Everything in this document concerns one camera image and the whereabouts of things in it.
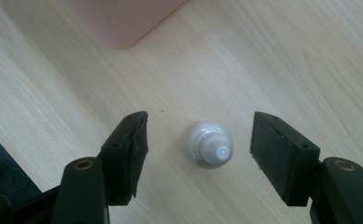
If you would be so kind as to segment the pink box with white handle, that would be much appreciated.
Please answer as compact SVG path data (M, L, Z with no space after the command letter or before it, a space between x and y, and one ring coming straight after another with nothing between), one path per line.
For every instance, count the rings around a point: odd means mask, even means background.
M90 32L107 45L134 44L187 0L63 0Z

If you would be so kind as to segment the small white bottle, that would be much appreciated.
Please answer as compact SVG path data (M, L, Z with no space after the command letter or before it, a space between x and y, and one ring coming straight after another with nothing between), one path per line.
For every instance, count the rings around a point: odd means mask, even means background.
M226 164L233 154L229 129L215 121L200 121L184 133L184 149L193 163L203 169L216 169Z

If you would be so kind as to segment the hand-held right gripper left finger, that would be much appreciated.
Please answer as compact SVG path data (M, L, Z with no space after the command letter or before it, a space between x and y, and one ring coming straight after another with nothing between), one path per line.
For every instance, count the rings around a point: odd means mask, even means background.
M128 205L136 196L148 153L146 111L126 116L101 147L106 198L109 205Z

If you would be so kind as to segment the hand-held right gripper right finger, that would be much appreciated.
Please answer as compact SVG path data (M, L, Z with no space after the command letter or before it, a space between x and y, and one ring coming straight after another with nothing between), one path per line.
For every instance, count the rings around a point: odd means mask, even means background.
M288 206L305 206L320 148L282 119L254 114L250 153Z

